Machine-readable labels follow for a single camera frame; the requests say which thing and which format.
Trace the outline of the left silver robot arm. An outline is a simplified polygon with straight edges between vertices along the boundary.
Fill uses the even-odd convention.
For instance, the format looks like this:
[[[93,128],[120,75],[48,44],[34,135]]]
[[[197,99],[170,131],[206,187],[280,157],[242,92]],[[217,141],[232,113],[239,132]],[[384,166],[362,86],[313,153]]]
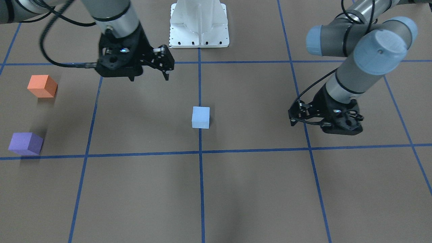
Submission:
[[[345,57],[342,64],[320,81],[326,83],[309,103],[298,96],[288,115],[297,123],[318,126],[324,133],[354,136],[363,131],[358,98],[384,75],[393,71],[414,44],[418,28],[407,17],[376,24],[392,7],[416,0],[359,0],[328,25],[314,26],[306,37],[306,49],[318,56]]]

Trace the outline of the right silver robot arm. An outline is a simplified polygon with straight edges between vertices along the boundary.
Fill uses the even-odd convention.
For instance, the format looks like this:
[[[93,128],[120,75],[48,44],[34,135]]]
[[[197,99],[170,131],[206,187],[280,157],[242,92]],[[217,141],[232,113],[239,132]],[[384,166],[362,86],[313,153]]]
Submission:
[[[169,73],[174,70],[174,58],[167,45],[151,46],[130,0],[83,0],[82,4],[92,18],[90,23],[65,15],[73,3],[72,0],[2,0],[1,24],[33,23],[50,17],[39,37],[39,48],[49,63],[59,67],[94,69],[104,78],[126,77],[134,81],[148,66],[169,80]],[[63,63],[48,55],[45,40],[60,19],[75,26],[99,27],[96,62]]]

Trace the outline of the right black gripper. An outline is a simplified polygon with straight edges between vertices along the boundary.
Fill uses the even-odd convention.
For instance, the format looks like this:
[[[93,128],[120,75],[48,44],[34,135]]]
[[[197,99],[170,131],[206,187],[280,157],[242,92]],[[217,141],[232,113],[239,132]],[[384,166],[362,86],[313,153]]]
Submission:
[[[105,29],[99,40],[99,58],[94,69],[105,78],[127,77],[134,81],[143,74],[143,66],[149,66],[161,71],[168,81],[174,65],[168,46],[153,48],[139,24],[126,37],[115,37],[112,27]]]

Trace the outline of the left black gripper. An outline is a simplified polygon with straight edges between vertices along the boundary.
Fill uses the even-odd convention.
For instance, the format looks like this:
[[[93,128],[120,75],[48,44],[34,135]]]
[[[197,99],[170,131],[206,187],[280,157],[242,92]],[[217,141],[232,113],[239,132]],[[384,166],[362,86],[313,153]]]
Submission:
[[[363,132],[364,117],[356,99],[347,104],[334,100],[323,86],[310,103],[296,99],[288,110],[291,126],[306,123],[319,126],[324,133],[354,136]]]

